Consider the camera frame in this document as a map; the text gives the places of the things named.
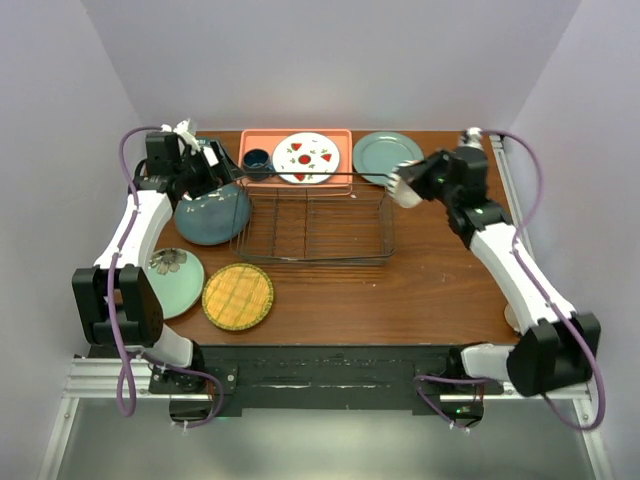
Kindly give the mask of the white bowl blue striped outside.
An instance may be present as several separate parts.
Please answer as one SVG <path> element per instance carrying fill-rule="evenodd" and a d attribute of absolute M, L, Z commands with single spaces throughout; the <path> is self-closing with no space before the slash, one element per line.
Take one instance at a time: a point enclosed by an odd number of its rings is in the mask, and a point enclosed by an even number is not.
<path fill-rule="evenodd" d="M 387 176 L 386 192 L 390 198 L 400 207 L 405 209 L 415 208 L 423 199 L 401 177 L 401 173 L 419 163 L 419 160 L 406 160 L 394 167 Z"/>

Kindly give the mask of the black wire dish rack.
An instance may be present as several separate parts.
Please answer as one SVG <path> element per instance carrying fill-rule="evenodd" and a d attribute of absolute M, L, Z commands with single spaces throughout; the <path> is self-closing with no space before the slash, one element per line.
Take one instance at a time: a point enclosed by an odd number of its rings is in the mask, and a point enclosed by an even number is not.
<path fill-rule="evenodd" d="M 369 266 L 395 253 L 392 201 L 355 173 L 336 184 L 238 186 L 231 249 L 251 263 Z"/>

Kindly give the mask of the cream white mug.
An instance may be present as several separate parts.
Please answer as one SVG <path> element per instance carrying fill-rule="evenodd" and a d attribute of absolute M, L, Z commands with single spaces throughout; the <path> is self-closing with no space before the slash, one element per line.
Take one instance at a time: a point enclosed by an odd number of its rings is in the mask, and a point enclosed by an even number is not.
<path fill-rule="evenodd" d="M 504 309 L 504 318 L 506 323 L 514 330 L 516 334 L 521 333 L 517 316 L 515 315 L 515 312 L 510 304 L 507 304 Z"/>

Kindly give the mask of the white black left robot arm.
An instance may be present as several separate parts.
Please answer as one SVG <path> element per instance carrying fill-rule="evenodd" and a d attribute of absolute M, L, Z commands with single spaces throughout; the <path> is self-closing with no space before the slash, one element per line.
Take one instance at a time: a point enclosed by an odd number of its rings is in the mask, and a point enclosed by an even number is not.
<path fill-rule="evenodd" d="M 219 141 L 198 140 L 187 122 L 140 131 L 146 156 L 135 171 L 122 169 L 123 216 L 93 265 L 75 270 L 72 290 L 88 343 L 113 347 L 120 357 L 119 393 L 136 391 L 131 365 L 136 356 L 172 371 L 183 391 L 196 392 L 207 380 L 201 348 L 166 326 L 146 270 L 179 202 L 214 193 L 239 179 L 241 171 Z"/>

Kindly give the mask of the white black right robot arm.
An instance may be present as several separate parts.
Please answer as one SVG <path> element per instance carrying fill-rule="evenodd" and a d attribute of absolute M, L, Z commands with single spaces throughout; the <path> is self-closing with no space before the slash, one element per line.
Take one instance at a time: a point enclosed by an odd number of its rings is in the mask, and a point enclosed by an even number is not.
<path fill-rule="evenodd" d="M 601 386 L 599 321 L 578 313 L 544 277 L 509 214 L 489 198 L 487 173 L 482 149 L 458 147 L 399 164 L 387 186 L 404 208 L 424 200 L 445 206 L 451 230 L 491 274 L 515 316 L 518 343 L 461 348 L 445 369 L 448 386 L 466 393 L 481 379 L 507 381 L 524 397 L 590 380 Z"/>

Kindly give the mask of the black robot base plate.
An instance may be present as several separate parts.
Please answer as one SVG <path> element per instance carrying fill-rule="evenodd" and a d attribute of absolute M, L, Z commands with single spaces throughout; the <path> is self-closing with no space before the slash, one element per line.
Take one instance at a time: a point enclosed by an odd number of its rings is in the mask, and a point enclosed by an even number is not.
<path fill-rule="evenodd" d="M 447 346 L 205 346 L 203 364 L 223 385 L 225 416 L 246 409 L 408 410 L 429 415 L 451 396 L 455 419 L 483 414 L 481 398 L 503 393 L 484 386 L 417 382 L 418 375 L 449 377 Z"/>

